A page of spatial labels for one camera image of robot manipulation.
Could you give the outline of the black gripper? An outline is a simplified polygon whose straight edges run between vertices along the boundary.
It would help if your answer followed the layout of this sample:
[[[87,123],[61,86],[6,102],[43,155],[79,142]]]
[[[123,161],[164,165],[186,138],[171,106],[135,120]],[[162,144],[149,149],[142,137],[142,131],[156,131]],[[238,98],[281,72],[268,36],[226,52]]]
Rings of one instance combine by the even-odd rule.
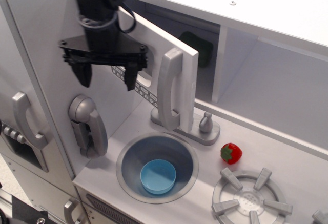
[[[127,29],[119,25],[105,30],[85,30],[81,36],[61,40],[63,59],[79,80],[88,88],[92,78],[92,65],[125,67],[124,82],[127,90],[135,88],[138,70],[147,67],[148,47],[131,37],[136,28],[133,24]]]

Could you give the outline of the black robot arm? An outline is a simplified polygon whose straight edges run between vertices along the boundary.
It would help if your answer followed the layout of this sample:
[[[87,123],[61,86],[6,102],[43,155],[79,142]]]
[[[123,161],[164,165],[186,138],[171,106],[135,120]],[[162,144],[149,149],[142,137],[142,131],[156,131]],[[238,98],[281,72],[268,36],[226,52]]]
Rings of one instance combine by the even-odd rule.
[[[120,27],[118,10],[123,8],[132,17],[134,12],[125,0],[76,1],[77,20],[84,34],[59,43],[64,51],[64,61],[85,87],[91,83],[92,65],[124,67],[124,82],[129,91],[133,90],[139,71],[147,67],[148,47],[128,36],[135,29],[136,22],[128,29]]]

